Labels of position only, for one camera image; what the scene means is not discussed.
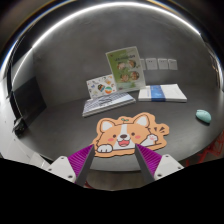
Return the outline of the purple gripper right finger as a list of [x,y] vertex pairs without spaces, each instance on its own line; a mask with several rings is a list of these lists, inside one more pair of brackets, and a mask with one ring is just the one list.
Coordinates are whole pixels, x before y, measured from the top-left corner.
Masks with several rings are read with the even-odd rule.
[[150,184],[154,182],[154,174],[162,156],[140,144],[135,145],[135,156],[139,163],[145,183]]

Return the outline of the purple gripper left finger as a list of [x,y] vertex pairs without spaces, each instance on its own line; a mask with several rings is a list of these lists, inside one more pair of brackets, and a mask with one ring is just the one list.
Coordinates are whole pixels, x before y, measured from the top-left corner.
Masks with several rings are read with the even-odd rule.
[[77,185],[83,186],[85,184],[94,156],[94,146],[90,145],[68,157],[70,165],[76,174],[75,183]]

